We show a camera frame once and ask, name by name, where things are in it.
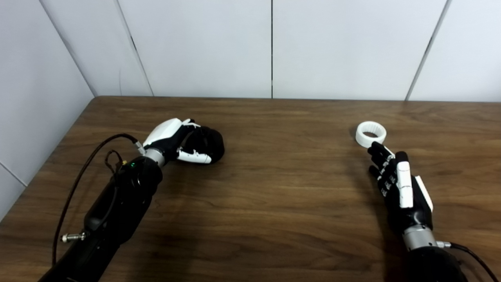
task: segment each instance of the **prosthetic hand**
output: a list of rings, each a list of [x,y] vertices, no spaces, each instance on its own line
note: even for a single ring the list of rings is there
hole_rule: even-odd
[[[377,142],[368,153],[377,166],[371,166],[369,172],[384,197],[390,227],[402,235],[409,251],[409,280],[466,282],[457,259],[441,249],[433,237],[433,204],[421,178],[411,175],[407,154],[393,154]]]
[[[193,120],[170,119],[148,136],[142,156],[122,165],[91,207],[65,255],[40,279],[46,282],[99,280],[121,244],[129,240],[148,209],[168,161],[213,164],[224,154],[221,134]]]

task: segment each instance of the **black robotic finger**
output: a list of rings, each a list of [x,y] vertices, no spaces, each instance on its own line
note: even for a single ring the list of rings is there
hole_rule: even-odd
[[[195,129],[186,139],[183,146],[185,151],[195,150],[200,154],[207,154],[213,164],[219,161],[224,155],[224,143],[221,134],[207,126]]]
[[[397,152],[395,153],[395,161],[397,163],[409,162],[409,156],[406,152]]]
[[[383,170],[383,168],[385,167],[386,162],[387,162],[386,159],[382,155],[379,155],[379,154],[372,155],[371,161],[375,165],[377,165],[377,167],[379,168],[379,170]]]
[[[394,159],[391,159],[388,164],[384,167],[384,171],[381,174],[381,178],[384,181],[390,181],[391,183],[397,182],[397,174],[396,174],[396,163]]]
[[[369,172],[372,176],[374,176],[374,178],[376,178],[378,189],[383,197],[386,197],[392,186],[396,187],[396,178],[391,173],[387,173],[387,176],[385,176],[385,174],[381,174],[379,169],[375,166],[370,166]]]
[[[367,152],[374,156],[374,155],[382,155],[384,159],[387,159],[389,156],[393,155],[393,153],[388,150],[385,146],[378,142],[372,142],[372,145],[370,146],[369,149],[367,149]]]

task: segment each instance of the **cable connector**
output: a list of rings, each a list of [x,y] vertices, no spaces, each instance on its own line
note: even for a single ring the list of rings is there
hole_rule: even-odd
[[[443,248],[450,248],[452,244],[450,242],[437,241],[437,246],[443,249]]]
[[[71,241],[76,241],[76,240],[84,240],[85,237],[87,237],[87,234],[85,232],[79,233],[79,234],[64,234],[61,236],[61,241],[64,243],[68,243]]]
[[[146,150],[144,149],[141,142],[138,141],[138,142],[134,143],[134,145],[136,146],[136,148],[139,151],[139,153],[141,154],[141,156],[144,156],[146,154]]]

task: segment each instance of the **white finger cover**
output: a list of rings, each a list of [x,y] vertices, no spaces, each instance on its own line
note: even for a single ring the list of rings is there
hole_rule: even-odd
[[[414,206],[414,194],[409,162],[397,163],[397,178],[397,187],[400,191],[400,207],[412,208]]]
[[[369,137],[364,134],[364,132],[369,132],[376,137]],[[369,148],[372,145],[372,142],[376,141],[380,144],[383,144],[383,141],[386,137],[386,129],[382,125],[373,121],[364,121],[359,124],[357,127],[357,132],[355,134],[355,139],[357,140],[360,146]]]

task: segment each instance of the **white plastic ring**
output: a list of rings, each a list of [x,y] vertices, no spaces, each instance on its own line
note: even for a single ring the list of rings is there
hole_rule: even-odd
[[[372,133],[376,135],[376,137],[369,137],[365,135],[364,132]],[[386,129],[384,129],[384,127],[379,123],[373,121],[364,121],[359,124],[357,127],[357,133],[355,134],[355,139],[358,144],[365,148],[369,148],[374,141],[383,144],[385,138]]]

